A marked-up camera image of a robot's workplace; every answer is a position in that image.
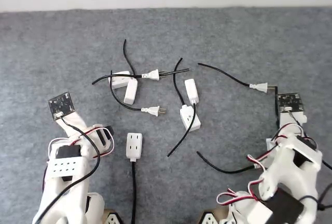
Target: power cord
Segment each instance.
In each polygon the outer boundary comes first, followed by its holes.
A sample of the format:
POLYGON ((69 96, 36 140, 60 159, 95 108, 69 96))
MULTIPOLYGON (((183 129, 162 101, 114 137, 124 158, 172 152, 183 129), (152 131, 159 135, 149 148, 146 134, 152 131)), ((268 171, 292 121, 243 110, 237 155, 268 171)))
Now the power cord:
MULTIPOLYGON (((179 64, 180 64, 181 61, 182 61, 182 58, 180 58, 180 60, 177 62, 176 66, 175 66, 175 68, 174 68, 174 71, 177 70, 177 67, 179 66, 179 64)), ((174 88, 175 88, 175 90, 176 90, 176 92, 177 92, 178 97, 180 98, 180 101, 181 101, 182 105, 185 105, 185 102, 184 102, 184 100, 183 100, 183 97, 182 97, 182 95, 181 95, 179 89, 177 88, 175 76, 176 76, 176 74, 173 74, 173 84, 174 84, 174 88)), ((194 120, 195 120, 195 116, 196 116, 196 105, 193 104, 193 117, 192 117, 191 123, 190 123, 190 125, 189 125, 189 128, 187 129, 187 131, 185 132, 185 134, 183 135, 183 137, 180 139, 180 141, 179 141, 179 142, 174 146, 174 148, 173 148, 173 149, 167 154, 167 157, 169 157, 169 156, 170 156, 170 155, 171 155, 171 154, 177 149, 177 147, 182 143, 182 141, 186 138, 186 136, 188 135, 188 133, 189 133, 189 131, 190 131, 192 125, 193 125, 193 122, 194 122, 194 120)))
POLYGON ((189 128, 187 129, 187 131, 185 132, 185 134, 183 135, 183 137, 180 139, 180 141, 174 146, 174 148, 167 154, 167 157, 169 157, 177 148, 178 146, 182 143, 182 141, 186 138, 186 136, 188 135, 191 127, 192 127, 192 124, 195 120, 195 115, 196 115, 196 104, 194 103, 193 104, 193 116, 192 116, 192 121, 190 123, 190 126, 189 128))
POLYGON ((329 184, 329 185, 324 189, 323 193, 321 194, 321 196, 320 196, 318 199, 316 199, 316 198, 313 197, 312 195, 305 195, 304 197, 300 198, 299 201, 302 201, 302 200, 307 199, 307 198, 312 199, 312 200, 314 200, 314 201, 317 203, 317 209, 318 209, 319 211, 324 211, 324 210, 326 210, 326 209, 328 209, 328 208, 332 208, 332 204, 331 204, 331 205, 324 205, 324 204, 322 204, 322 201, 324 200, 326 194, 328 193, 328 191, 329 191, 331 188, 332 188, 332 184, 329 184))
POLYGON ((114 74, 114 75, 104 75, 102 77, 99 77, 97 80, 92 82, 92 85, 96 84, 97 82, 107 79, 107 78, 113 78, 113 77, 130 77, 130 78, 142 78, 142 79, 151 79, 151 80, 160 80, 160 78, 166 77, 167 75, 173 75, 183 72, 188 72, 190 69, 185 68, 182 70, 172 71, 172 72, 164 72, 164 71, 158 71, 158 69, 153 70, 147 74, 141 74, 141 75, 126 75, 126 74, 114 74))
POLYGON ((330 170, 332 170, 332 166, 329 165, 326 161, 323 160, 323 164, 324 164, 326 167, 328 167, 330 170))
POLYGON ((131 62, 129 61, 128 56, 127 56, 126 44, 127 44, 127 40, 125 39, 124 42, 123 42, 123 48, 122 48, 123 49, 123 55, 124 55, 124 58, 127 61, 128 65, 130 66, 130 69, 133 72, 133 75, 136 75, 136 71, 134 69, 134 66, 131 64, 131 62))
MULTIPOLYGON (((175 68, 174 68, 174 71, 177 70, 177 67, 179 66, 179 64, 180 64, 181 61, 182 61, 182 58, 180 58, 180 60, 177 62, 176 66, 175 66, 175 68)), ((178 97, 180 98, 181 104, 182 104, 182 105, 185 105, 186 103, 185 103, 185 101, 183 100, 183 97, 182 97, 180 91, 179 91, 178 88, 177 88, 175 76, 176 76, 176 74, 173 75, 173 84, 174 84, 174 88, 175 88, 175 90, 176 90, 176 92, 177 92, 178 97)))
POLYGON ((132 212, 131 212, 131 224, 135 224, 135 216, 136 216, 137 191, 136 191, 135 164, 136 164, 136 162, 131 162, 131 174, 133 177, 133 208, 132 208, 132 212))
POLYGON ((229 73, 226 73, 225 71, 223 71, 223 70, 221 70, 220 68, 217 68, 217 67, 213 67, 213 66, 210 66, 210 65, 207 65, 207 64, 204 64, 204 63, 200 63, 200 62, 198 63, 198 65, 214 69, 214 70, 228 76, 232 80, 236 81, 237 83, 239 83, 239 84, 241 84, 245 87, 256 89, 256 90, 264 92, 264 93, 267 93, 268 90, 274 90, 275 89, 275 86, 268 85, 267 83, 260 83, 260 84, 245 83, 243 81, 240 81, 239 79, 236 79, 234 76, 231 76, 229 73))
POLYGON ((64 190, 62 190, 57 197, 55 197, 53 199, 53 201, 50 202, 50 204, 44 209, 44 211, 41 213, 41 215, 39 216, 39 218, 36 221, 36 224, 40 224, 42 218, 46 215, 46 213, 51 209, 51 207, 60 199, 60 197, 62 195, 64 195, 69 189, 71 189, 73 186, 79 184, 80 182, 84 181, 85 179, 87 179, 88 177, 90 177, 98 168, 99 163, 100 163, 100 152, 97 148, 97 146, 95 145, 95 143, 91 140, 91 138, 89 138, 89 136, 87 134, 85 134, 81 129, 68 124, 62 117, 61 117, 62 121, 69 127, 73 128, 75 131, 79 132, 81 135, 83 135, 92 145, 92 147, 94 148, 95 152, 97 153, 97 162, 95 163, 94 168, 85 176, 83 176, 82 178, 80 178, 79 180, 69 184, 67 187, 64 188, 64 190))
POLYGON ((245 172, 245 171, 248 171, 248 170, 252 170, 255 168, 254 165, 250 165, 250 166, 247 166, 243 169, 239 169, 239 170, 235 170, 235 171, 225 171, 223 169, 220 169, 218 168, 217 166, 213 165, 211 162, 209 162, 208 159, 206 159, 199 151, 196 151, 197 155, 199 155, 199 157, 205 162, 207 163, 209 166, 211 166, 212 168, 214 168, 215 170, 219 171, 219 172, 222 172, 222 173, 225 173, 225 174, 237 174, 237 173, 242 173, 242 172, 245 172))

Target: red and white wire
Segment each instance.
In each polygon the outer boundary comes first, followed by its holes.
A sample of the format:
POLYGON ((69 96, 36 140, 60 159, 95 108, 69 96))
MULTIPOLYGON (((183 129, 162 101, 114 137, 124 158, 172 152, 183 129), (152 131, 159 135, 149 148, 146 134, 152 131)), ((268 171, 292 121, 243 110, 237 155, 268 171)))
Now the red and white wire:
POLYGON ((242 201, 242 200, 246 200, 246 199, 253 199, 253 197, 251 195, 246 195, 246 196, 242 196, 239 197, 238 195, 234 194, 234 193, 230 193, 230 192, 223 192, 220 193, 219 195, 217 195, 216 201, 218 204, 220 204, 221 206, 227 206, 230 205, 232 203, 238 202, 238 201, 242 201), (229 199, 227 201, 224 202, 220 202, 219 198, 223 195, 227 195, 229 197, 233 197, 232 199, 229 199))

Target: gray carpet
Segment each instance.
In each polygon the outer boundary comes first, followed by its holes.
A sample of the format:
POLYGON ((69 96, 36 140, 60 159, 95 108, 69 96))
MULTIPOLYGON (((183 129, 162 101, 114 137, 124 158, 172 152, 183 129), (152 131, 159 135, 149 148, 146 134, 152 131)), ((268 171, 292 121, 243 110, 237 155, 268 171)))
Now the gray carpet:
MULTIPOLYGON (((278 84, 281 93, 299 92, 305 104, 307 132, 332 163, 332 9, 225 8, 71 10, 0 14, 0 212, 1 223, 31 223, 42 196, 47 145, 64 136, 52 121, 47 100, 70 91, 88 125, 111 124, 114 153, 102 159, 90 191, 103 195, 106 207, 130 222, 132 181, 126 158, 128 132, 144 137, 136 164, 137 223, 195 223, 215 207, 218 193, 245 190, 259 171, 224 175, 197 156, 201 151, 225 169, 247 166, 245 155, 258 155, 275 132, 273 94, 249 90, 197 62, 220 67, 249 83, 278 84), (140 80, 134 106, 161 105, 154 117, 119 106, 106 81, 91 82, 113 71, 129 70, 122 42, 139 73, 181 68, 177 77, 186 102, 184 80, 199 91, 201 129, 185 132, 172 78, 140 80)), ((124 89, 118 89, 122 99, 124 89)), ((317 189, 332 182, 322 167, 317 189)), ((332 194, 326 199, 332 202, 332 194)), ((330 223, 332 211, 316 223, 330 223)))

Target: metal prong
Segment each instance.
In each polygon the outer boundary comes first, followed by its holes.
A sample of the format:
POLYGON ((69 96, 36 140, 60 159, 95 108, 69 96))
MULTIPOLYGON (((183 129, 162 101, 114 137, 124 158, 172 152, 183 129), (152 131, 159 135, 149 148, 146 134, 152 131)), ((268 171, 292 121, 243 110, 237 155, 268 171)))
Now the metal prong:
POLYGON ((160 109, 158 110, 158 113, 159 113, 159 114, 165 114, 165 113, 166 113, 166 109, 165 109, 165 108, 160 108, 160 109))
POLYGON ((164 74, 159 73, 159 76, 161 77, 161 76, 167 76, 167 75, 174 75, 174 74, 178 74, 178 73, 182 73, 182 72, 188 72, 188 71, 190 71, 190 69, 185 68, 185 69, 181 69, 181 70, 167 72, 167 73, 164 73, 164 74))

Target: extension cord outlet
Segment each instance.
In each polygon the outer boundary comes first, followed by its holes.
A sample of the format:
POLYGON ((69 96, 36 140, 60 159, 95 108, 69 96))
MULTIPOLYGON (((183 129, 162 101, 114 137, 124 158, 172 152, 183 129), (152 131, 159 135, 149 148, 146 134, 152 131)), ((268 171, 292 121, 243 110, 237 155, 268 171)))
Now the extension cord outlet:
POLYGON ((194 79, 185 80, 185 86, 191 105, 197 104, 199 102, 199 98, 198 98, 195 80, 194 79))
POLYGON ((216 218, 214 218, 213 214, 207 213, 204 216, 203 221, 201 222, 202 224, 218 224, 218 221, 216 218))
POLYGON ((124 100, 123 100, 124 103, 129 105, 134 104, 136 91, 137 91, 137 84, 138 81, 135 78, 130 78, 127 85, 126 94, 124 95, 124 100))
POLYGON ((116 214, 109 214, 104 224, 121 224, 116 214))
MULTIPOLYGON (((193 107, 183 105, 180 109, 180 116, 182 119, 183 124, 185 125, 186 130, 189 128, 192 118, 193 118, 193 107)), ((199 120, 197 114, 195 115, 195 120, 193 121, 193 124, 190 128, 190 132, 200 129, 201 127, 201 121, 199 120)))
MULTIPOLYGON (((117 72, 117 73, 113 73, 114 75, 116 74, 122 74, 122 75, 130 75, 129 71, 121 71, 121 72, 117 72)), ((110 80, 112 79, 112 88, 113 89, 117 89, 117 88, 123 88, 126 87, 128 85, 128 82, 130 80, 130 77, 112 77, 112 78, 108 78, 108 83, 110 83, 110 80)))
POLYGON ((143 135, 141 133, 130 132, 127 134, 126 156, 131 162, 136 162, 141 158, 143 135))

